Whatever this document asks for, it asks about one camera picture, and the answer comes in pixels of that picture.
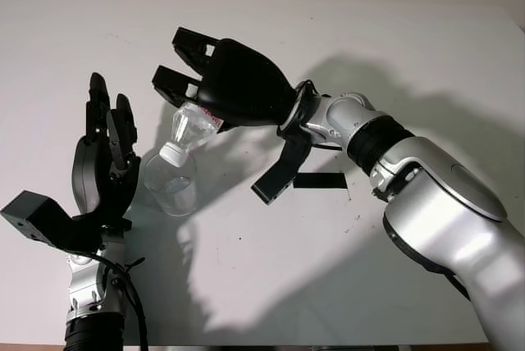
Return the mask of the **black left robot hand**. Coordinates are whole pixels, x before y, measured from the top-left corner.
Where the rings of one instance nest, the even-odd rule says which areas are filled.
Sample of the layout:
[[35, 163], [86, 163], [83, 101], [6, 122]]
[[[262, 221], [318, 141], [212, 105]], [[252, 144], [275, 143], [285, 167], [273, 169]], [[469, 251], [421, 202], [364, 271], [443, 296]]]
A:
[[122, 93], [111, 107], [106, 81], [98, 72], [89, 80], [85, 134], [75, 148], [71, 182], [81, 217], [97, 227], [128, 231], [124, 218], [138, 185], [141, 157], [129, 99]]

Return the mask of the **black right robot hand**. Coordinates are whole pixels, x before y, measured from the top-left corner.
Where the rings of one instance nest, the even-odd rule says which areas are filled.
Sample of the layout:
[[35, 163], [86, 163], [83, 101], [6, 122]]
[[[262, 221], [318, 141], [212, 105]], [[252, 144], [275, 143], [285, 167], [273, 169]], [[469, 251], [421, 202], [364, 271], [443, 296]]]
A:
[[281, 126], [297, 110], [297, 91], [260, 52], [234, 39], [215, 39], [183, 27], [172, 45], [201, 78], [159, 66], [153, 87], [171, 105], [193, 103], [233, 126]]

